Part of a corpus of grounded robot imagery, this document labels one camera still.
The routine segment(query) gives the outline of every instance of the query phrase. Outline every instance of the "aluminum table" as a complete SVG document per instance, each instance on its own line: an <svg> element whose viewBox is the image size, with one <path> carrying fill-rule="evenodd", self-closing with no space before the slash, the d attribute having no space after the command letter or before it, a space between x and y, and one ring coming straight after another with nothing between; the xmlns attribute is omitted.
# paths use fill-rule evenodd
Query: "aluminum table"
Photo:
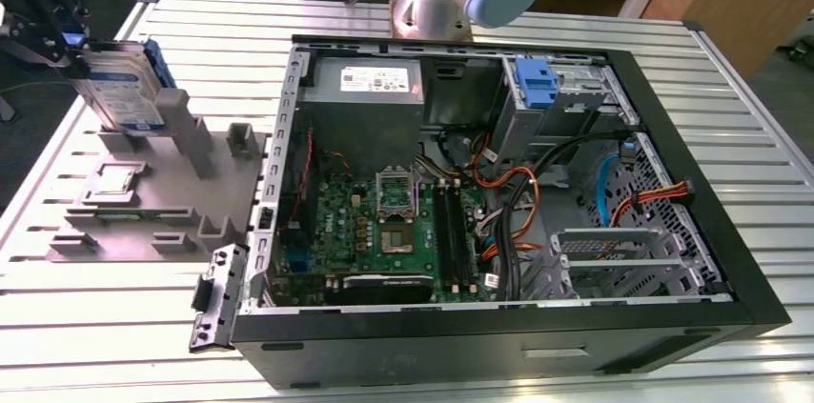
<svg viewBox="0 0 814 403"><path fill-rule="evenodd" d="M159 41L211 130L243 121L271 131L293 33L389 36L388 7L142 1L119 38ZM45 261L105 151L78 100L0 219L0 401L814 400L814 170L706 34L676 22L530 14L476 29L476 40L634 53L795 323L646 375L279 393L238 353L187 353L205 263Z"/></svg>

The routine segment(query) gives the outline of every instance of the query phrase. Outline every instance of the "label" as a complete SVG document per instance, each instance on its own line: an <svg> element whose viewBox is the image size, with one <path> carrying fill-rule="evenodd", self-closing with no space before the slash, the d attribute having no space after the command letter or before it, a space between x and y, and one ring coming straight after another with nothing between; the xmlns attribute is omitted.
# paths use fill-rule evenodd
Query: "label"
<svg viewBox="0 0 814 403"><path fill-rule="evenodd" d="M137 74L94 71L89 79L95 101L111 114L119 126L133 131L130 134L165 130L165 120L151 97L143 95Z"/></svg>
<svg viewBox="0 0 814 403"><path fill-rule="evenodd" d="M496 163L496 160L498 160L498 155L496 154L496 152L486 148L484 150L484 156L489 159L490 162Z"/></svg>
<svg viewBox="0 0 814 403"><path fill-rule="evenodd" d="M347 67L342 69L342 91L410 92L406 68Z"/></svg>
<svg viewBox="0 0 814 403"><path fill-rule="evenodd" d="M497 274L486 273L484 277L484 285L492 289L497 289L501 284L501 278Z"/></svg>

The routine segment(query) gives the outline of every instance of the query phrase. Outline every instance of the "motherboard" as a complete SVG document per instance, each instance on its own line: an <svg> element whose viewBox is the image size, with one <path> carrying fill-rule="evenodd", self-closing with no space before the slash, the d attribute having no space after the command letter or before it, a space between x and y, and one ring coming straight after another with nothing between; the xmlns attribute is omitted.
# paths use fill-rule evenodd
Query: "motherboard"
<svg viewBox="0 0 814 403"><path fill-rule="evenodd" d="M457 196L454 204L461 211L450 211L448 202L440 200L444 194ZM490 299L492 289L477 284L476 241L465 232L484 212L477 187L440 186L413 178L402 182L398 173L384 171L366 182L323 182L317 201L315 239L307 248L285 249L289 272L271 280L275 304L349 303L333 297L349 281L393 297L385 302L414 301L409 293L394 295L396 291L409 292L404 289L392 295L381 291L397 284L424 286L429 299L422 302ZM461 227L448 226L449 220L458 221Z"/></svg>

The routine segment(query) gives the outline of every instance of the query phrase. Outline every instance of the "white sticker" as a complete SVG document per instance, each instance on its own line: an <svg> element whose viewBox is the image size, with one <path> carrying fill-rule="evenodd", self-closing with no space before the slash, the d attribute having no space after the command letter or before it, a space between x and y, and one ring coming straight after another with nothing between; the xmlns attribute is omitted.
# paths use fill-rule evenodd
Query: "white sticker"
<svg viewBox="0 0 814 403"><path fill-rule="evenodd" d="M342 91L410 92L406 68L347 67L342 69Z"/></svg>
<svg viewBox="0 0 814 403"><path fill-rule="evenodd" d="M484 150L484 156L489 159L490 162L496 163L496 160L498 160L498 155L496 154L496 152L486 148Z"/></svg>
<svg viewBox="0 0 814 403"><path fill-rule="evenodd" d="M501 285L501 278L498 275L492 274L490 272L486 273L486 276L484 277L484 285L492 289L497 289Z"/></svg>

